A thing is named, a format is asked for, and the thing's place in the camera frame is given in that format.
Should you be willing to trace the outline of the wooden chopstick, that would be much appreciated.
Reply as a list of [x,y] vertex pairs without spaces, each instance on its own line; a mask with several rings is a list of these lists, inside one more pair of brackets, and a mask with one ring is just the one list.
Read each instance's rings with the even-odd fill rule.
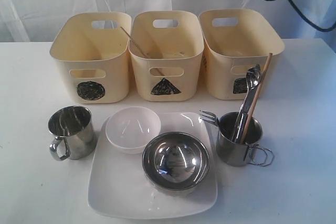
[[[144,58],[146,58],[146,59],[152,59],[151,57],[149,57],[148,55],[146,55],[144,53],[144,51],[141,49],[141,47],[136,43],[136,41],[130,36],[130,34],[122,26],[120,26],[120,28],[128,36],[129,40],[136,46],[136,48],[140,51],[140,53],[142,54],[142,56]],[[160,74],[160,76],[165,76],[160,69],[157,70],[157,72]]]
[[252,104],[250,106],[250,109],[249,109],[249,114],[248,114],[247,121],[246,121],[244,130],[243,130],[243,134],[241,136],[240,144],[244,144],[245,143],[245,138],[246,138],[246,135],[247,135],[247,132],[248,132],[248,128],[249,128],[249,125],[250,125],[250,122],[251,122],[251,119],[252,119],[252,116],[253,116],[253,113],[254,113],[254,110],[255,110],[255,107],[256,107],[259,95],[261,93],[263,84],[265,82],[265,78],[266,78],[266,75],[267,75],[267,72],[268,72],[268,69],[269,69],[272,57],[273,57],[273,53],[269,53],[269,55],[267,57],[267,60],[266,60],[266,63],[265,63],[265,66],[264,66],[264,69],[263,69],[263,72],[262,72],[261,82],[260,82],[260,84],[259,84],[259,86],[258,86],[258,88],[256,90],[253,102],[252,102]]

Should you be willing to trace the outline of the steel fork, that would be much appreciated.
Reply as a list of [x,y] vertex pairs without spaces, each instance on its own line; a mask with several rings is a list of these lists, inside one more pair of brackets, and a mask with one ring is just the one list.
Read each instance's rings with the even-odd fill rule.
[[219,119],[216,114],[210,111],[199,110],[200,118],[207,123],[210,123],[216,127],[219,127]]

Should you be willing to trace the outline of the cream bin with square mark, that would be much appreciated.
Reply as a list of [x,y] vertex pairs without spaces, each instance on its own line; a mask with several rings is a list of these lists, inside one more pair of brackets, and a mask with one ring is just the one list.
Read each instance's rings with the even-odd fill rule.
[[207,10],[199,15],[204,37],[205,83],[220,100],[242,100],[246,72],[269,54],[277,56],[285,44],[267,19],[251,9]]

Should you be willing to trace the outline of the cream bin with triangle mark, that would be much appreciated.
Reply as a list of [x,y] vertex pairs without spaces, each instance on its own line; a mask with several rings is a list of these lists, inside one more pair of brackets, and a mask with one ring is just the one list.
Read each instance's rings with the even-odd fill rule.
[[144,58],[129,43],[136,88],[143,99],[185,101],[195,94],[204,50],[196,15],[183,10],[140,13],[131,37],[152,58]]

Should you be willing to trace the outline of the cream bin with circle mark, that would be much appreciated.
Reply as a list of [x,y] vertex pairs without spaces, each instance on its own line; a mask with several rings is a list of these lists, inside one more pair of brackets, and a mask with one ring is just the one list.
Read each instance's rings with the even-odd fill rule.
[[49,53],[75,102],[115,103],[128,95],[131,25],[122,12],[82,13],[66,21]]

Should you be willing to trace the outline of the white plastic bowl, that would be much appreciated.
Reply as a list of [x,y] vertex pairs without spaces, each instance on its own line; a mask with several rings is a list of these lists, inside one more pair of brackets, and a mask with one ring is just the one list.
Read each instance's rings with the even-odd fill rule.
[[105,127],[108,141],[125,154],[142,153],[160,131],[161,120],[158,114],[142,106],[117,111],[108,118]]

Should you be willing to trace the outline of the stainless steel bowl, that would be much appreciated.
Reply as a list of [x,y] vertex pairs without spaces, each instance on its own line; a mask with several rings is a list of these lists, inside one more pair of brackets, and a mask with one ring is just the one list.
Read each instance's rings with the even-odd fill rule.
[[177,197],[193,193],[205,180],[211,158],[205,145],[185,132],[166,132],[144,148],[142,169],[159,192]]

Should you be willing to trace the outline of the white square plate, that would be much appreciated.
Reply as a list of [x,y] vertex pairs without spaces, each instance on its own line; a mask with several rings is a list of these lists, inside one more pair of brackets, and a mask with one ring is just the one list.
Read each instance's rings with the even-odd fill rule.
[[167,195],[146,178],[141,154],[118,151],[101,131],[88,186],[88,204],[97,213],[126,219],[177,218],[207,211],[216,200],[213,164],[193,192],[186,196]]

